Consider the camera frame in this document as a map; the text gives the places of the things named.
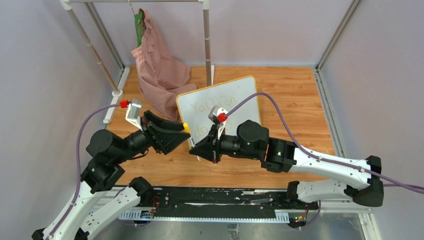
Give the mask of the yellow marker cap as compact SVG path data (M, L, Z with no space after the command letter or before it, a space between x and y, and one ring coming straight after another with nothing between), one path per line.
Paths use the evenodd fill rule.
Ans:
M189 125L187 123L183 123L183 127L186 133L189 133L189 134L191 133Z

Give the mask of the yellow framed whiteboard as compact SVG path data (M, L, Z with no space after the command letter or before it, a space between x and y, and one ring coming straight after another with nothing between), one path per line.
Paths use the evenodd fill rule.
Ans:
M252 75L189 91L176 97L181 121L188 124L193 142L201 141L210 131L213 122L208 118L215 106L231 111L244 99L257 92ZM259 100L250 99L228 118L225 133L236 135L237 127L246 120L261 123Z

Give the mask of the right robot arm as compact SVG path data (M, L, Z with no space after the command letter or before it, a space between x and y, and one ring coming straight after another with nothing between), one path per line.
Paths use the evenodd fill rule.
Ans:
M247 120L237 127L236 135L228 135L213 124L206 137L189 150L214 164L223 155L260 161L260 166L273 173L308 173L325 180L291 181L285 195L286 204L298 209L304 203L318 200L346 199L365 207L380 207L384 201L384 184L370 173L381 172L381 159L346 159L316 152L292 141L269 136L269 130Z

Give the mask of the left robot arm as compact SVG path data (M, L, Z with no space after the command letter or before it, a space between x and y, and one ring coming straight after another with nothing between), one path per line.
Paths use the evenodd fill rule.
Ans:
M121 138L102 129L91 137L86 148L91 160L80 174L79 188L59 216L48 227L36 230L32 239L92 240L127 209L159 206L153 186L145 178L136 177L115 199L94 211L123 175L122 163L145 156L150 148L166 155L191 136L182 123L162 119L151 111L140 115L128 107L125 118L137 131Z

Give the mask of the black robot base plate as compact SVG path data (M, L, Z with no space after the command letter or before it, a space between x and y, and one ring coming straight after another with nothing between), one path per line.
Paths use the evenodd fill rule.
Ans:
M317 202L286 198L285 189L155 186L155 203L139 203L117 218L125 223L217 222L305 226L319 209Z

